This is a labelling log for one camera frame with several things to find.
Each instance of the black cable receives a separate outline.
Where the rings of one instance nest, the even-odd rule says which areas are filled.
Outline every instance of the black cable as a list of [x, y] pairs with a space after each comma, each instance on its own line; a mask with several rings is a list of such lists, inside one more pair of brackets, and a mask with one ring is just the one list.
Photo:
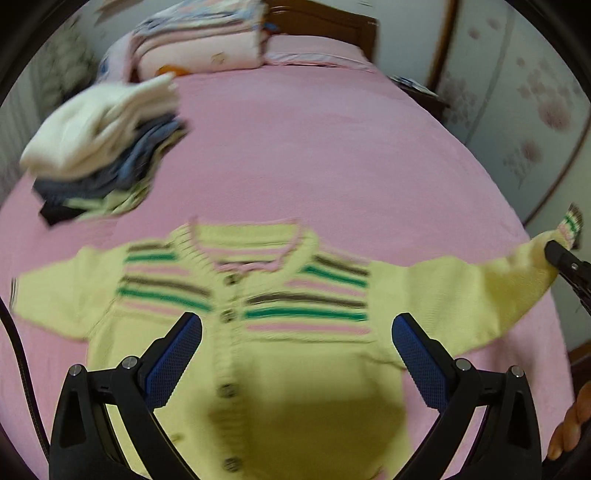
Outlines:
[[35, 399], [35, 392], [33, 390], [33, 382], [31, 381], [31, 373], [29, 372], [29, 366], [27, 364], [27, 356], [25, 355], [25, 349], [22, 346], [21, 338], [18, 335], [17, 326], [10, 315], [10, 312], [4, 305], [2, 298], [0, 297], [0, 319], [6, 329], [14, 355], [17, 357], [18, 370], [21, 374], [22, 387], [25, 390], [25, 398], [27, 399], [27, 405], [29, 407], [29, 413], [31, 414], [31, 420], [39, 439], [39, 444], [45, 458], [49, 461], [49, 440], [47, 440], [47, 433], [43, 427], [41, 421], [41, 414], [39, 413], [39, 407], [37, 406], [37, 399]]

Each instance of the blue gripper pad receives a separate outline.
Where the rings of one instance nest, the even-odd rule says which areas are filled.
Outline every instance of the blue gripper pad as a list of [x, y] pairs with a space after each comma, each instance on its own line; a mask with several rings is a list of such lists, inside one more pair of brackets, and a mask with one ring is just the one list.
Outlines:
[[394, 319], [392, 342], [427, 407], [441, 413], [449, 402], [449, 386], [445, 374], [428, 351], [426, 343], [431, 341], [410, 314], [403, 313]]
[[148, 408], [152, 410], [167, 404], [201, 343], [203, 335], [201, 319], [195, 314], [190, 315], [145, 378], [144, 399]]

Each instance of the white folded sweater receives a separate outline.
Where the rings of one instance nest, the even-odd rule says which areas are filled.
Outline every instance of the white folded sweater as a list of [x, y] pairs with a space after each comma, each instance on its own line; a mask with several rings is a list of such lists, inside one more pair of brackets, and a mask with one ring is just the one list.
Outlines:
[[177, 111], [173, 78], [86, 89], [43, 122], [22, 153], [22, 167], [40, 179], [78, 180], [107, 166], [132, 144], [139, 124]]

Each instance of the floral wallpaper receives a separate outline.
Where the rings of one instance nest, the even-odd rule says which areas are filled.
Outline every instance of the floral wallpaper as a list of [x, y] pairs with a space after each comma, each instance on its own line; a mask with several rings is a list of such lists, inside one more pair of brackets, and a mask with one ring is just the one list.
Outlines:
[[437, 89], [451, 106], [444, 124], [526, 220], [576, 154], [589, 100], [552, 46], [504, 0], [465, 0], [461, 9]]
[[466, 142], [494, 75], [511, 8], [505, 0], [464, 0], [437, 93], [450, 108], [443, 123]]

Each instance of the pillow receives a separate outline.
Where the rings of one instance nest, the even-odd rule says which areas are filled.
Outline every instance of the pillow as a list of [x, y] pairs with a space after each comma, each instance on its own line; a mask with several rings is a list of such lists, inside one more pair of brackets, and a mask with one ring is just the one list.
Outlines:
[[264, 61], [269, 65], [343, 67], [375, 72], [359, 47], [334, 38], [307, 35], [273, 35], [267, 41]]

